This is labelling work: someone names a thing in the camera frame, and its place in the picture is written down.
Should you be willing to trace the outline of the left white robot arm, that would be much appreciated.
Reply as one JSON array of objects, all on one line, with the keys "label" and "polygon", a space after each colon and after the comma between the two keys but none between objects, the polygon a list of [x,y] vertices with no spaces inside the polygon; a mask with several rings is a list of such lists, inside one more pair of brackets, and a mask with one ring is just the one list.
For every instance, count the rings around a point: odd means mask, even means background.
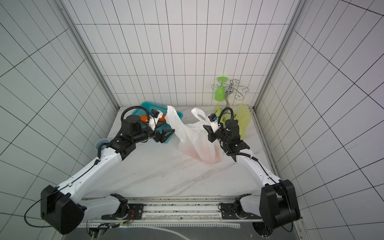
[{"label": "left white robot arm", "polygon": [[121,163],[136,149],[137,143],[153,139],[165,143],[173,129],[159,131],[153,118],[144,123],[140,116],[130,115],[121,121],[117,135],[109,142],[98,143],[97,156],[83,169],[56,187],[41,192],[41,218],[60,234],[66,235],[84,221],[102,216],[130,220],[134,211],[128,200],[119,194],[84,200],[87,191],[111,168]]}]

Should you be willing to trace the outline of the white printed plastic bag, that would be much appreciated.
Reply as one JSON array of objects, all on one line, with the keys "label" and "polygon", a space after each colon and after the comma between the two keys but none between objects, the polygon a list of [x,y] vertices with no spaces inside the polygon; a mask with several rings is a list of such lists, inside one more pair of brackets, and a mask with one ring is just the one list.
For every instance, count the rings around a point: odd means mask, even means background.
[{"label": "white printed plastic bag", "polygon": [[173,106],[167,106],[165,119],[180,140],[179,151],[206,164],[213,165],[221,162],[223,153],[219,142],[210,142],[208,132],[204,129],[204,126],[210,126],[208,116],[199,108],[193,108],[191,113],[198,121],[184,124],[176,109]]}]

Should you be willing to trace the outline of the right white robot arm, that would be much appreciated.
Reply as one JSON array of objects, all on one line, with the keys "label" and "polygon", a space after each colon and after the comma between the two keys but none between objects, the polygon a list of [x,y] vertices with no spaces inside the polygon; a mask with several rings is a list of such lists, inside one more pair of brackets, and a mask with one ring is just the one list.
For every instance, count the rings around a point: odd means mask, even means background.
[{"label": "right white robot arm", "polygon": [[292,224],[301,218],[295,186],[289,180],[282,180],[264,166],[241,139],[240,127],[235,119],[219,123],[215,114],[209,116],[208,132],[210,142],[218,141],[226,156],[231,157],[253,178],[258,193],[243,194],[232,204],[219,205],[223,219],[260,219],[263,227],[272,231]]}]

